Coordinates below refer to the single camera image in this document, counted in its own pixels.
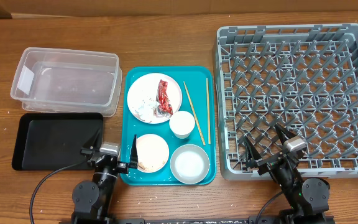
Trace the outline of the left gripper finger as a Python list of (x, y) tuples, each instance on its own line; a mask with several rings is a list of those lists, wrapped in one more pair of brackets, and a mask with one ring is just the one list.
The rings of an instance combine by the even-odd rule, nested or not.
[(131, 154), (130, 154), (130, 162), (129, 167), (131, 169), (138, 169), (138, 155), (137, 155), (137, 135), (134, 135), (132, 146), (131, 146)]
[(102, 143), (102, 133), (100, 129), (97, 129), (96, 132), (83, 144), (82, 149), (99, 149)]

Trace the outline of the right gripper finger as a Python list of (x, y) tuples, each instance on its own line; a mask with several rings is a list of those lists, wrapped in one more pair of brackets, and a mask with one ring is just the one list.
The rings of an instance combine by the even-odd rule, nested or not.
[(283, 146), (283, 143), (286, 140), (297, 136), (296, 134), (294, 134), (291, 131), (289, 131), (286, 128), (284, 128), (281, 124), (276, 124), (275, 125), (275, 130), (277, 132), (277, 135), (279, 137), (279, 140), (280, 140), (282, 146)]
[(246, 147), (246, 158), (245, 163), (246, 166), (249, 168), (258, 168), (257, 162), (262, 159), (259, 152), (256, 150), (254, 145), (251, 143), (251, 141), (248, 139), (248, 137), (245, 137), (245, 147)]

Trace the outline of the small pink plate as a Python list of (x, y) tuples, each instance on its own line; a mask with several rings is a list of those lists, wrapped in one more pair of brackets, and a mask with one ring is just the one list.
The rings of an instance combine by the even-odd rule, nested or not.
[(154, 172), (162, 169), (170, 155), (166, 141), (156, 134), (145, 134), (137, 138), (137, 155), (139, 161), (147, 161), (154, 165)]

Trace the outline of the white napkin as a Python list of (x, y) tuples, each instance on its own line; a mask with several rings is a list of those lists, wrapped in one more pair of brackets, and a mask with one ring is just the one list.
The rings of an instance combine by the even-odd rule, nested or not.
[(155, 117), (155, 110), (159, 103), (151, 98), (138, 100), (135, 103), (135, 115), (146, 123), (150, 123)]

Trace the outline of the grey bowl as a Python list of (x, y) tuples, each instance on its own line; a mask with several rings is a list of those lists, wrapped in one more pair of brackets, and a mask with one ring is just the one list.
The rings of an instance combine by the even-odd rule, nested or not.
[(194, 144), (178, 147), (170, 159), (170, 170), (173, 176), (187, 185), (200, 183), (207, 176), (209, 165), (207, 153)]

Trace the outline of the red snack wrapper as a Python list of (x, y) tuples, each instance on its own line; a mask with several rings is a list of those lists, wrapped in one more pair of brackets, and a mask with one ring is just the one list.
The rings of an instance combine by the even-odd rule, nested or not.
[(168, 83), (166, 81), (160, 80), (158, 83), (158, 89), (157, 89), (157, 107), (154, 110), (154, 114), (157, 117), (170, 117), (173, 114), (173, 109), (170, 104), (170, 100), (167, 95), (167, 86)]

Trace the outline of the white cup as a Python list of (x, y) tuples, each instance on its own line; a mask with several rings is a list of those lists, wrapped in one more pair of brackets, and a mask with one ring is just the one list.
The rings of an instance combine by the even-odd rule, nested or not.
[(185, 139), (194, 130), (195, 119), (187, 111), (177, 111), (171, 116), (169, 127), (177, 138)]

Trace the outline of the large white plate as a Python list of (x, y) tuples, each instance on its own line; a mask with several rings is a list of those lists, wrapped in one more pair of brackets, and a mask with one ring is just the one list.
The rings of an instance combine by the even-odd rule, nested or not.
[[(157, 101), (156, 96), (157, 96), (158, 83), (160, 80), (166, 81), (168, 83), (167, 95), (170, 100), (173, 113), (176, 113), (180, 109), (183, 96), (179, 84), (172, 77), (169, 77), (166, 74), (148, 73), (140, 76), (134, 81), (134, 83), (129, 87), (126, 96), (126, 101), (129, 111), (139, 121), (141, 120), (135, 115), (135, 110), (134, 110), (135, 103), (138, 100), (149, 99), (149, 98)], [(168, 121), (170, 117), (165, 117), (165, 116), (157, 117), (155, 115), (154, 119), (148, 124), (163, 123)]]

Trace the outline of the pile of rice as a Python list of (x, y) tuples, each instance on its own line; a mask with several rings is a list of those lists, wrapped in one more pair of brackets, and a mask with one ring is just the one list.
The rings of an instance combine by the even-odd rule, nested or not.
[(138, 169), (142, 172), (151, 173), (154, 172), (154, 165), (147, 161), (139, 161), (138, 162)]

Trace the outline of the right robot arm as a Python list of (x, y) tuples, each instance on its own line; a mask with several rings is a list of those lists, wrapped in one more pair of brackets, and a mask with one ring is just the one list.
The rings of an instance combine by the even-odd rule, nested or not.
[[(256, 168), (259, 175), (268, 173), (281, 189), (264, 204), (256, 217), (249, 217), (249, 223), (334, 223), (333, 217), (324, 214), (329, 210), (329, 183), (318, 177), (305, 180), (297, 169), (307, 142), (280, 124), (275, 125), (275, 131), (282, 149), (266, 159), (248, 138), (244, 140), (246, 166)], [(281, 195), (285, 196), (291, 208), (279, 211), (272, 218), (263, 217), (268, 205)]]

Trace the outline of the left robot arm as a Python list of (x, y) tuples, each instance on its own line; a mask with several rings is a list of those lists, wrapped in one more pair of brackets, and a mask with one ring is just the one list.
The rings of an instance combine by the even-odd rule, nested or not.
[(76, 185), (72, 193), (74, 212), (72, 223), (117, 223), (109, 214), (114, 186), (119, 174), (128, 174), (138, 168), (138, 155), (134, 137), (131, 146), (130, 161), (119, 160), (120, 147), (116, 143), (101, 142), (101, 132), (84, 143), (80, 153), (88, 157), (88, 163), (94, 168), (93, 178)]

